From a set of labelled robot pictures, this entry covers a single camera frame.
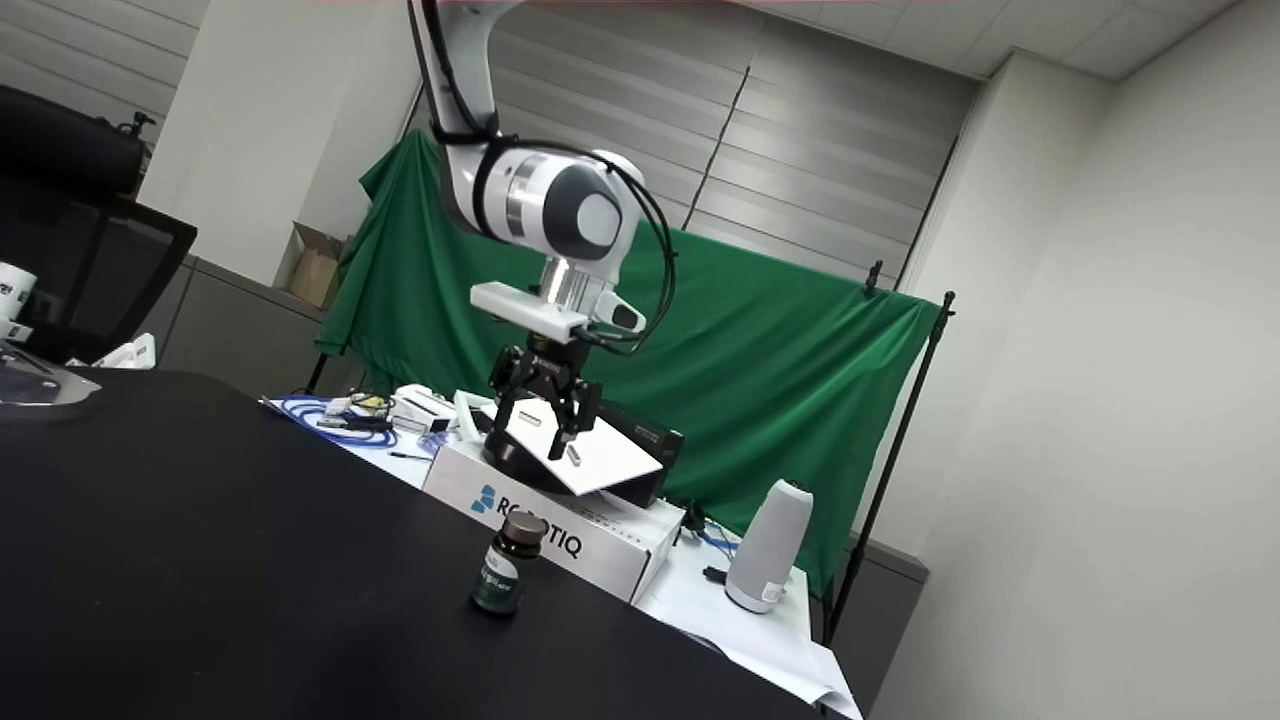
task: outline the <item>small bottle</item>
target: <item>small bottle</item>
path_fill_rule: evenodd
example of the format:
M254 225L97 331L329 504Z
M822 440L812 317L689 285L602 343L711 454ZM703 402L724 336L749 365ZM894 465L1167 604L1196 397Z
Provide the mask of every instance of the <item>small bottle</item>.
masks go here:
M548 518L531 513L510 513L506 526L485 548L482 585L474 604L493 615L515 610L521 571L530 571L545 548Z

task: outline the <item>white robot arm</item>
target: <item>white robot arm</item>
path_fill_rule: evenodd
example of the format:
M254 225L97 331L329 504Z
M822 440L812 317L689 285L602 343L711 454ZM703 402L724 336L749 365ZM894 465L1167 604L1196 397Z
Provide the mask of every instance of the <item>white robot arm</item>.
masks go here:
M640 336L647 319L611 290L646 214L640 173L611 153L498 137L487 37L515 5L413 5L415 28L430 28L420 32L420 58L455 212L493 241L548 256L542 295L476 285L474 305L552 343L573 343L588 326Z

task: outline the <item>white cup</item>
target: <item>white cup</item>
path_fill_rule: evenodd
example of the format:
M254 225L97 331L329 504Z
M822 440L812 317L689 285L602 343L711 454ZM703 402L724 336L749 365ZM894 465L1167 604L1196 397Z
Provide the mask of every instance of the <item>white cup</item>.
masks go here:
M0 339L16 336L16 317L25 312L36 277L0 258Z

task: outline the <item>black table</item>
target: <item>black table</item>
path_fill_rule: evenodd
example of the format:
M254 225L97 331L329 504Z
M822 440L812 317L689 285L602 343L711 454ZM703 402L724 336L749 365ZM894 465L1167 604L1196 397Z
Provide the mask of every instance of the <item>black table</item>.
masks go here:
M195 376L0 424L0 717L816 717L545 562L467 609L487 531Z

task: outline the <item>ceiling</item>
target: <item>ceiling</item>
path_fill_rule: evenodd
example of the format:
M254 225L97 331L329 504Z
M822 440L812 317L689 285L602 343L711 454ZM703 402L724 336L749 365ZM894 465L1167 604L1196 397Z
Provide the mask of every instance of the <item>ceiling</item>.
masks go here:
M1235 0L741 0L894 56L988 80L1010 52L1129 75Z

